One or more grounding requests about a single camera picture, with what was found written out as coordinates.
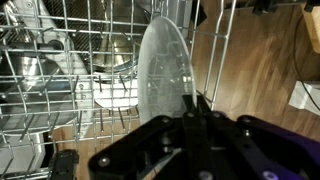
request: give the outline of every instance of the wire rack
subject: wire rack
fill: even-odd
[[[94,154],[139,126],[139,47],[148,23],[170,16],[169,2],[14,0],[1,7],[0,156],[7,157],[1,179],[47,178],[50,168],[39,164],[45,147],[80,152],[85,143]],[[173,17],[191,59],[196,39],[211,39],[206,78],[197,89],[214,108],[236,0],[227,12],[224,1],[217,2],[212,32],[197,27],[200,0],[176,2],[174,12],[193,6],[193,23]]]

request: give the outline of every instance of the dishwasher rack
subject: dishwasher rack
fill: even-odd
[[[209,22],[215,25],[212,32],[197,27],[200,0],[131,0],[125,5],[130,10],[126,18],[115,18],[118,0],[52,1],[60,5],[50,9],[47,0],[12,0],[0,10],[0,155],[8,155],[0,162],[0,179],[47,178],[50,168],[38,163],[45,146],[52,146],[54,151],[67,147],[79,152],[82,142],[90,142],[97,152],[139,126],[135,59],[147,21],[157,16],[170,18],[170,1],[177,3],[174,12],[178,15],[182,13],[181,4],[193,5],[194,22],[176,22],[192,62],[200,47],[196,40],[200,36],[210,39],[208,69],[197,92],[214,108],[236,0],[228,11],[224,10],[224,0],[215,2],[216,20]],[[137,4],[141,1],[150,2],[150,9]],[[70,2],[78,3],[84,15],[74,11]],[[147,21],[137,22],[137,11],[143,12]],[[129,47],[117,49],[113,42],[120,37]],[[106,39],[111,43],[103,49],[101,44]],[[111,64],[97,65],[97,57],[107,56]],[[121,62],[131,59],[126,71],[116,69],[117,58]],[[117,101],[123,99],[126,103],[119,105]],[[99,100],[108,105],[100,106]],[[61,129],[69,134],[58,137],[56,131]],[[14,164],[21,160],[17,153],[21,152],[30,153],[21,162],[26,168],[15,171]]]

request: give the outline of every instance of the transparent plate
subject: transparent plate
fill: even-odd
[[[196,104],[193,69],[187,46],[176,25],[158,17],[148,26],[138,62],[140,121],[158,115],[180,116],[186,111],[183,95]]]

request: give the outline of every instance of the wooden floor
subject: wooden floor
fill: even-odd
[[[212,32],[212,22],[217,18],[216,6],[210,0],[202,1],[202,5],[208,18],[199,28]],[[233,119],[242,114],[254,115],[320,141],[320,117],[288,105],[297,80],[292,63],[292,45],[294,28],[300,16],[300,7],[279,8],[275,14],[262,17],[252,15],[251,10],[236,12],[216,109],[226,112]],[[223,21],[221,27],[226,27],[226,21]],[[320,55],[312,51],[304,22],[301,23],[297,34],[295,53],[303,79],[319,80]],[[210,59],[212,37],[199,35],[195,43],[193,66],[197,88],[202,91]],[[222,41],[219,41],[217,52],[221,52],[221,45]],[[209,96],[212,94],[218,65],[219,62],[215,61]],[[71,129],[56,130],[56,139],[65,139],[68,132],[71,132]],[[88,179],[86,163],[94,153],[94,149],[91,148],[92,142],[79,143],[78,180]],[[98,150],[111,143],[110,139],[97,142]]]

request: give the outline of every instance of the dishwasher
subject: dishwasher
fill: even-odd
[[[141,108],[146,98],[145,91],[140,89],[164,88],[152,85],[160,82],[158,76],[141,85],[144,81],[139,72],[148,69],[143,64],[153,61],[148,46],[153,50],[163,48],[161,43],[146,42],[162,41],[159,35],[162,32],[170,37],[165,32],[166,23],[172,24],[169,26],[178,32],[181,40],[178,44],[185,47],[185,54],[177,55],[184,58],[182,63],[175,63],[177,71],[188,65],[192,72],[194,59],[201,52],[196,52],[201,48],[199,39],[208,39],[206,69],[199,70],[204,74],[201,83],[195,83],[200,77],[194,77],[193,72],[190,77],[170,79],[170,83],[181,81],[186,89],[186,82],[192,81],[193,90],[188,93],[202,95],[213,109],[236,0],[228,10],[224,9],[224,0],[215,4],[213,10],[204,8],[200,0],[9,0],[3,3],[0,9],[0,179],[67,179],[67,175],[82,179],[86,165],[79,168],[77,164],[86,164],[88,160],[82,156],[92,156],[153,117],[154,114],[142,115],[142,111],[159,106]],[[207,18],[205,11],[214,11],[215,17]],[[203,23],[210,24],[212,30],[203,30]],[[165,51],[176,49],[175,43],[169,42]],[[141,54],[148,56],[141,59]],[[163,68],[154,64],[156,70]],[[158,114],[166,111],[160,109]],[[87,146],[93,150],[80,153]],[[62,168],[70,162],[71,169]]]

